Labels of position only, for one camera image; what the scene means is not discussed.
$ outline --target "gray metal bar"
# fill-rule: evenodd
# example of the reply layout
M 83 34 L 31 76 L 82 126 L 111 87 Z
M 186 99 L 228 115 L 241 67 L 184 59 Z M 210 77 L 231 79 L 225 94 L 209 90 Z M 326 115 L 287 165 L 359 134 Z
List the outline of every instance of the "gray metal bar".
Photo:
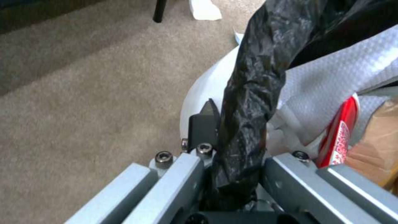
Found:
M 121 223 L 157 180 L 155 171 L 133 163 L 66 223 Z
M 261 176 L 286 212 L 308 210 L 321 223 L 379 223 L 289 153 L 267 159 Z
M 345 165 L 317 171 L 325 181 L 382 223 L 398 223 L 398 198 Z
M 182 153 L 123 223 L 169 224 L 177 212 L 189 212 L 201 189 L 203 172 L 199 157 Z

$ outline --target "bolt head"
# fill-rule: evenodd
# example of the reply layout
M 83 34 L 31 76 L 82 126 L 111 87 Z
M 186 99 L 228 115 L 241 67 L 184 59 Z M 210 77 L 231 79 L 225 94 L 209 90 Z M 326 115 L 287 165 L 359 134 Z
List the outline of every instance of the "bolt head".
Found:
M 213 146 L 209 143 L 201 143 L 196 147 L 197 155 L 205 155 L 211 157 L 213 153 Z
M 169 151 L 158 152 L 155 156 L 155 165 L 160 169 L 168 169 L 173 164 L 173 154 Z

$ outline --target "red label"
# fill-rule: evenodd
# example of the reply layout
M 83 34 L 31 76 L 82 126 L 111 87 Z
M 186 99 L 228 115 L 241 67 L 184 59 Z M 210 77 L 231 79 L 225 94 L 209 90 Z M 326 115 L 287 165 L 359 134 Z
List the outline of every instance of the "red label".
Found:
M 336 142 L 329 164 L 337 165 L 344 163 L 347 156 L 348 141 L 350 138 L 350 131 L 344 121 L 340 121 L 337 132 Z

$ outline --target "beige carpet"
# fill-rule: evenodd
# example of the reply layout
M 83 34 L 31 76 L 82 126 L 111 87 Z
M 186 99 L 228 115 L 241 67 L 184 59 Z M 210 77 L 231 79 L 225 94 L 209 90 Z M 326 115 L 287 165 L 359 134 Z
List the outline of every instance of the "beige carpet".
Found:
M 179 154 L 189 87 L 263 1 L 213 2 L 222 20 L 105 0 L 0 35 L 0 223 L 61 223 L 129 164 Z

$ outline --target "metal frame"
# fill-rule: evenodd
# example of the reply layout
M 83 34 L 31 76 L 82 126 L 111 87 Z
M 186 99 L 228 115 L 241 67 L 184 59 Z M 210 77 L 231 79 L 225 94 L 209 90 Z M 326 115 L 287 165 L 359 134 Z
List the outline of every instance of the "metal frame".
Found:
M 121 223 L 157 180 L 156 171 L 133 163 L 66 223 Z
M 202 189 L 203 161 L 182 153 L 140 201 L 124 224 L 169 224 L 178 212 L 189 213 Z

